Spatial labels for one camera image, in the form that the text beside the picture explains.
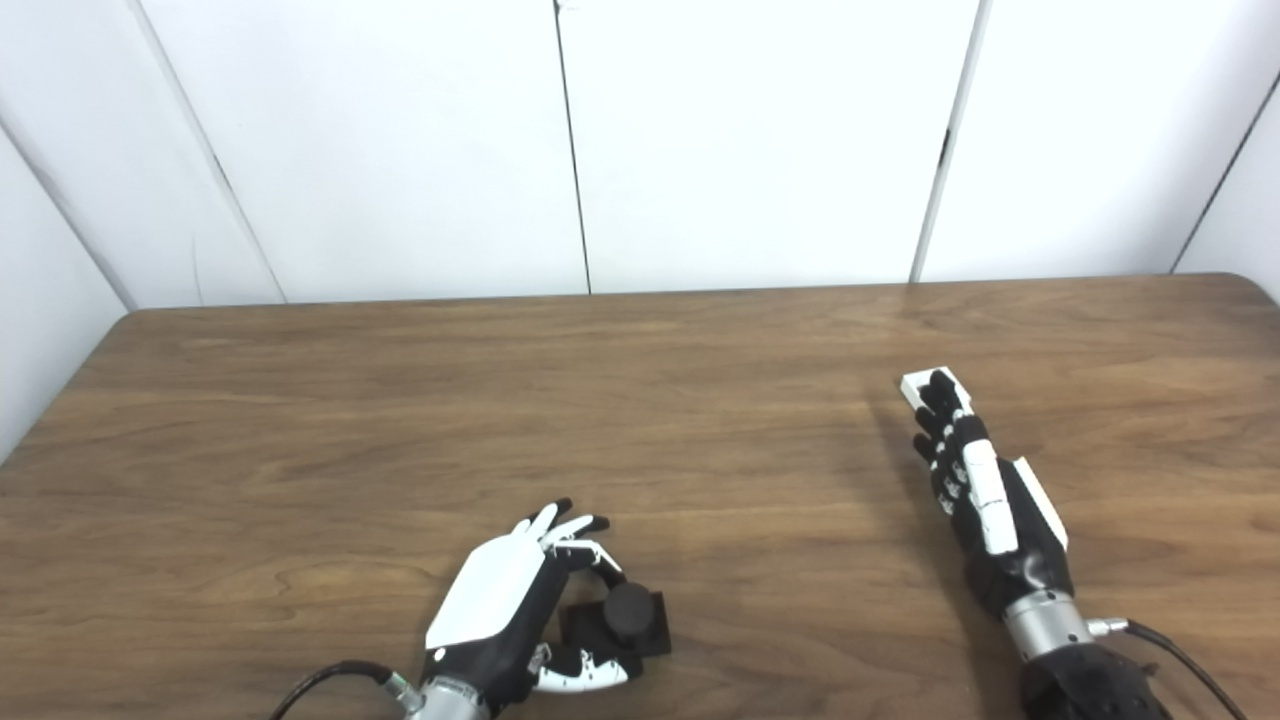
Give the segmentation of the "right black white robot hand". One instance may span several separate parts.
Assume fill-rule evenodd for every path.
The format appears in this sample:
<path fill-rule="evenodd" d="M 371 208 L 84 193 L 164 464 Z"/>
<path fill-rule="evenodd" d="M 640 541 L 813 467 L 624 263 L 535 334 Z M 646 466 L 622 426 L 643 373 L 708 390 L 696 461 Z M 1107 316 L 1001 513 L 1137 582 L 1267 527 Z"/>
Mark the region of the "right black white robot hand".
<path fill-rule="evenodd" d="M 1000 618 L 1034 593 L 1073 596 L 1068 536 L 1034 473 L 998 454 L 972 396 L 946 366 L 908 373 L 900 389 L 931 495 L 948 518 L 969 591 Z"/>

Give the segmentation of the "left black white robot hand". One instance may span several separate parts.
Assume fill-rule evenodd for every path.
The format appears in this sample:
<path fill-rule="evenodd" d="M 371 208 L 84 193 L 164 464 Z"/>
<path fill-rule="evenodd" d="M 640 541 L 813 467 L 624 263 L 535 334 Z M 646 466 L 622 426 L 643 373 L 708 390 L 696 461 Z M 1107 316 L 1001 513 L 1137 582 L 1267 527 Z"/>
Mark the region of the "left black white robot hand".
<path fill-rule="evenodd" d="M 535 692 L 572 694 L 628 684 L 640 659 L 544 641 L 571 574 L 594 571 L 609 588 L 620 564 L 593 532 L 607 518 L 559 498 L 470 552 L 425 633 L 421 719 L 495 719 Z"/>

